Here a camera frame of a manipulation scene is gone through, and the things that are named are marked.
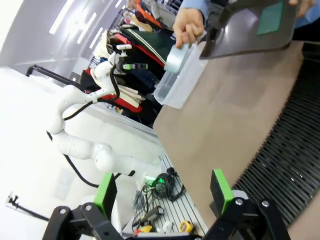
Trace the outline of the black-green right gripper right finger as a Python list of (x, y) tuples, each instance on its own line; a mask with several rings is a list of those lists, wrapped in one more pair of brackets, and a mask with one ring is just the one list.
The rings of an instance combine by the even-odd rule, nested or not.
[(253, 202), (246, 194), (235, 196), (221, 169), (211, 174), (210, 208), (216, 221), (205, 240), (289, 240), (290, 235), (275, 201)]

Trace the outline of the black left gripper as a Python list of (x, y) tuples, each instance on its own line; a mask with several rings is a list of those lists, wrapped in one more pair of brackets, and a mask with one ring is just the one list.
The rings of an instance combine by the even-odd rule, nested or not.
[(148, 65), (145, 63), (125, 63), (123, 60), (118, 60), (115, 64), (115, 74), (116, 75), (125, 75), (125, 72), (139, 70), (140, 68), (147, 68)]

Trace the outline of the black-green right gripper left finger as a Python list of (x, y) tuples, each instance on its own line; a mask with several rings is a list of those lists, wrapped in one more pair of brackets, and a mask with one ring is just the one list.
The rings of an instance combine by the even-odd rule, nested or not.
[(81, 236), (96, 240), (121, 240), (123, 237), (112, 225), (111, 216), (117, 187), (114, 174), (104, 175), (92, 202), (71, 210), (57, 206), (43, 234), (44, 240), (79, 240)]

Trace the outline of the person's right hand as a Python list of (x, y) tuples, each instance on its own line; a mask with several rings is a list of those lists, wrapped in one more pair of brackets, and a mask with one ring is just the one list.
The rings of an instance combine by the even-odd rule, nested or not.
[(202, 12), (196, 8), (181, 8), (173, 24), (175, 47), (178, 49), (184, 44), (193, 44), (204, 32)]

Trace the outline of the person's left hand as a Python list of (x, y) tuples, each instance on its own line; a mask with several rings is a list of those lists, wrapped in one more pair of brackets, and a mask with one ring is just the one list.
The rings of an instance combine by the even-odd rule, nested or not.
[(315, 0), (289, 0), (288, 2), (292, 6), (298, 6), (298, 18), (304, 16), (316, 3)]

